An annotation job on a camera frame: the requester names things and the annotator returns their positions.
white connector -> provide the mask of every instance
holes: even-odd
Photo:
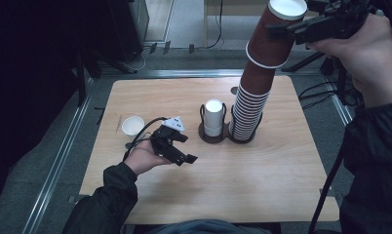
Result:
[[[184,125],[181,123],[180,117],[178,116],[162,121],[162,125],[181,132],[184,132],[186,130],[184,128]]]

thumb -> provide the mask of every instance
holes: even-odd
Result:
[[[313,43],[308,43],[306,46],[309,49],[316,50],[322,53],[325,53],[329,56],[338,57],[341,55],[341,47],[344,44],[344,40],[341,39],[325,39]]]

white paper cup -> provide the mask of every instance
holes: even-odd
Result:
[[[144,128],[144,120],[138,116],[132,116],[126,119],[121,126],[124,134],[131,140],[135,139],[137,134]]]
[[[217,137],[222,131],[223,102],[219,99],[210,99],[205,104],[203,117],[205,134],[209,137]]]

gray carpet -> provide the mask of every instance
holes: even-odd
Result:
[[[310,53],[292,52],[289,64],[296,63]],[[101,110],[95,109],[95,107],[105,107],[114,81],[143,78],[146,74],[152,74],[153,70],[243,69],[247,61],[244,51],[222,50],[197,50],[195,53],[189,54],[186,50],[177,49],[169,50],[167,54],[163,55],[163,50],[159,49],[153,54],[144,52],[143,57],[145,58],[145,67],[137,74],[123,74],[111,66],[102,65],[103,74],[100,79],[94,80],[94,85],[89,89],[91,99],[85,117],[70,148],[57,186],[36,233],[60,233],[65,225],[74,207],[72,203],[68,202],[68,199],[70,196],[76,197],[78,194],[98,132],[97,122]],[[129,63],[129,66],[133,67],[143,65],[141,57]],[[298,93],[325,81],[325,78],[318,72],[320,65],[321,60],[318,60],[304,67],[298,73],[288,74],[292,77]],[[324,90],[325,88],[322,87],[315,92]],[[54,163],[68,126],[77,111],[76,104],[77,94],[68,102],[42,142],[12,169],[0,198],[0,233],[21,233],[24,228],[41,186]],[[304,113],[324,167],[328,172],[342,140],[343,123],[330,98],[306,109]],[[347,193],[351,179],[351,174],[341,168],[333,182],[333,190],[338,204],[342,201],[342,194]],[[287,234],[306,233],[308,224],[307,222],[282,223],[282,231]],[[339,223],[320,222],[317,227],[339,230]]]

black device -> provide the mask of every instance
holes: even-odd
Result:
[[[163,156],[172,163],[180,166],[183,163],[193,164],[197,157],[191,154],[183,154],[180,150],[173,146],[173,141],[186,142],[187,136],[181,134],[178,130],[174,130],[167,126],[160,126],[159,129],[154,131],[150,141],[156,155]]]
[[[290,36],[300,45],[327,38],[348,38],[360,29],[369,12],[370,0],[308,0],[308,9],[320,15],[292,25],[268,25],[271,38]]]

